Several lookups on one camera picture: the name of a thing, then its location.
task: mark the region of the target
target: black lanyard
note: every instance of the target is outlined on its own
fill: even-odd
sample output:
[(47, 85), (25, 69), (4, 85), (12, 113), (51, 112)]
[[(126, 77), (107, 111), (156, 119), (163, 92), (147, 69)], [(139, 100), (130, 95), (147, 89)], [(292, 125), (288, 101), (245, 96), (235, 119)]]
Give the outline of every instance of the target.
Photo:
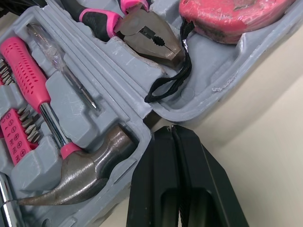
[[(178, 88), (183, 84), (183, 82), (189, 77), (191, 68), (192, 68), (192, 64), (191, 64), (191, 59), (190, 59), (190, 56), (188, 53), (186, 39), (187, 39), (189, 33), (194, 30), (194, 28), (195, 28), (195, 26), (194, 26), (193, 22), (189, 23), (185, 19), (183, 19), (183, 22), (182, 22), (182, 25), (180, 28), (180, 36), (181, 36), (181, 40), (182, 40), (182, 46), (185, 51), (184, 66), (181, 69), (181, 71), (174, 77), (171, 77), (171, 78), (162, 77), (162, 78), (156, 79), (155, 82), (152, 84), (149, 93), (147, 94), (147, 96), (144, 99), (144, 101), (146, 103), (156, 102), (163, 98), (166, 98), (167, 96), (174, 94), (178, 90)], [(164, 85), (170, 81), (175, 81), (175, 82), (172, 84), (172, 86), (170, 87), (170, 89), (167, 92), (165, 92), (164, 94), (159, 95), (159, 96), (153, 95), (153, 92), (155, 90), (157, 90), (159, 87), (161, 87), (162, 85)]]

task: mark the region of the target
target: white table surface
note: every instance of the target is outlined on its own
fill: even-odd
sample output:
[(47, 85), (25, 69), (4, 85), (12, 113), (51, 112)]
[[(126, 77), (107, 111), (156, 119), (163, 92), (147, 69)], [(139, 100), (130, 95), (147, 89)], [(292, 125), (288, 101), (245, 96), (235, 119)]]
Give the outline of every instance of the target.
[[(14, 19), (0, 20), (0, 34)], [(302, 53), (303, 27), (189, 126), (226, 170), (251, 227), (303, 226)], [(128, 199), (101, 227), (125, 227), (127, 208)]]

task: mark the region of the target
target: pliers handle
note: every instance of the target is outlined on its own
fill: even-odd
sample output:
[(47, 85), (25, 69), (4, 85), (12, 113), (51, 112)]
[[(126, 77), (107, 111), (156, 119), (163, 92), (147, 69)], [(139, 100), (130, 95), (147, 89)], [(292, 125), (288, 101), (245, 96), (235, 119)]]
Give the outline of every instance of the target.
[[(129, 9), (139, 4), (148, 11), (151, 0), (118, 0), (118, 3), (121, 11), (127, 14)], [(62, 0), (62, 4), (75, 21), (89, 26), (95, 37), (101, 41), (107, 42), (116, 35), (114, 28), (121, 19), (119, 14), (103, 9), (87, 8), (79, 4), (77, 0)]]

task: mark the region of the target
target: pink tape measure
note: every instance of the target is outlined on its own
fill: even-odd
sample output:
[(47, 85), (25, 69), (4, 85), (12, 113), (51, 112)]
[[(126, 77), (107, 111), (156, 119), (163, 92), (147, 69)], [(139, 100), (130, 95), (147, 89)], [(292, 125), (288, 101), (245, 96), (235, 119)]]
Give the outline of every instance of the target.
[(225, 44), (279, 20), (295, 0), (181, 0), (180, 15), (195, 31)]

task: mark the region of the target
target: tool kit case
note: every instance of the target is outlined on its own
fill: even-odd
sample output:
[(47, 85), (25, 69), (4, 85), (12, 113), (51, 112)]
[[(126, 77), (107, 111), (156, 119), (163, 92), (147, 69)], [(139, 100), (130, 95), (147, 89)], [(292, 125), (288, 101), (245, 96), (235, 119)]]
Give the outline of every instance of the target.
[[(112, 209), (130, 191), (133, 171), (152, 140), (143, 119), (154, 111), (160, 117), (180, 124), (197, 123), (205, 114), (245, 78), (260, 56), (283, 38), (289, 37), (302, 24), (303, 0), (291, 5), (285, 15), (270, 26), (244, 33), (237, 45), (216, 43), (197, 33), (187, 39), (192, 60), (190, 78), (172, 96), (156, 103), (144, 101), (153, 82), (175, 70), (140, 57), (120, 38), (104, 43), (91, 29), (75, 22), (61, 2), (47, 0), (44, 8), (27, 9), (0, 37), (0, 44), (12, 36), (20, 37), (47, 76), (46, 88), (51, 107), (64, 134), (87, 152), (100, 147), (106, 133), (119, 123), (139, 141), (134, 153), (113, 169), (106, 186), (92, 199), (63, 206), (21, 206), (29, 227), (99, 227)], [(86, 7), (121, 12), (115, 0), (79, 1)], [(175, 35), (182, 19), (178, 0), (155, 0), (150, 10), (165, 19)], [(98, 113), (85, 106), (63, 74), (47, 60), (37, 43), (27, 33), (27, 25), (42, 25), (65, 51), (64, 60), (100, 105)], [(167, 87), (157, 90), (163, 93)], [(18, 85), (0, 86), (0, 118), (10, 109), (20, 109), (27, 102)], [(37, 113), (33, 108), (30, 115)], [(62, 158), (42, 117), (37, 120), (42, 138), (36, 149), (13, 165), (4, 139), (0, 139), (0, 172), (11, 181), (16, 198), (41, 194), (60, 181)]]

